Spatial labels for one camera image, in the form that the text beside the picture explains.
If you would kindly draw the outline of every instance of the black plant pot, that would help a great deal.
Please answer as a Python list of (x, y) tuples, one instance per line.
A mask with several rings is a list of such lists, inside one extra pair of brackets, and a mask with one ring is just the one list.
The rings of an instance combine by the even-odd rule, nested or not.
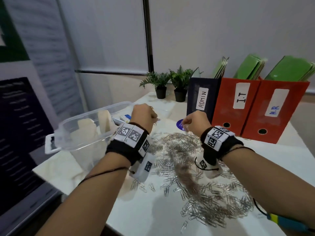
[(155, 88), (156, 94), (157, 94), (157, 98), (158, 99), (164, 99), (165, 95), (166, 95), (166, 86), (162, 86), (162, 87), (156, 87)]
[(187, 89), (175, 89), (175, 99), (176, 102), (182, 103), (186, 100)]

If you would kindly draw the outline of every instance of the red file box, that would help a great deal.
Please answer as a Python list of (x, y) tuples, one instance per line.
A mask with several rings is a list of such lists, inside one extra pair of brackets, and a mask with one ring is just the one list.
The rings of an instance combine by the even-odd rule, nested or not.
[(242, 137), (276, 144), (309, 84), (262, 80)]
[(222, 78), (211, 125), (240, 135), (260, 80)]

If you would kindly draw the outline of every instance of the container handle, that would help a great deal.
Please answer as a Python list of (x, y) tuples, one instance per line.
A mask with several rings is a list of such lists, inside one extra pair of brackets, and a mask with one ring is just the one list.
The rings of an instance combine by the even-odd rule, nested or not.
[(51, 148), (51, 139), (53, 137), (54, 137), (54, 133), (47, 135), (45, 138), (45, 154), (52, 154), (61, 150), (61, 147), (57, 147), (55, 149)]

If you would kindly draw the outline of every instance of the plastic container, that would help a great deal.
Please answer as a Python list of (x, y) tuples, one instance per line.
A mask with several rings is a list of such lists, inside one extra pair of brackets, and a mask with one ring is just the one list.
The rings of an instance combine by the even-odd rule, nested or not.
[[(108, 110), (112, 118), (119, 119), (125, 114), (131, 115), (133, 106), (132, 102), (116, 103), (62, 121), (54, 134), (46, 136), (45, 153), (69, 151), (81, 168), (89, 172), (104, 156), (110, 136), (117, 128), (113, 124), (109, 131), (101, 130), (99, 112)], [(81, 121), (79, 126), (78, 121), (82, 119), (86, 120), (84, 124)], [(54, 137), (55, 149), (51, 148), (52, 137)]]

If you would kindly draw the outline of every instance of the purple round sticker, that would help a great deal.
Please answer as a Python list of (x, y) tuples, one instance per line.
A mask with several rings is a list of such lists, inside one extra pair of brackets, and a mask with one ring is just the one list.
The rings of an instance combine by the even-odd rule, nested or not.
[(183, 121), (183, 119), (178, 120), (177, 123), (176, 123), (176, 126), (177, 126), (180, 130), (185, 131), (185, 129), (183, 128), (183, 125), (181, 124), (182, 121)]

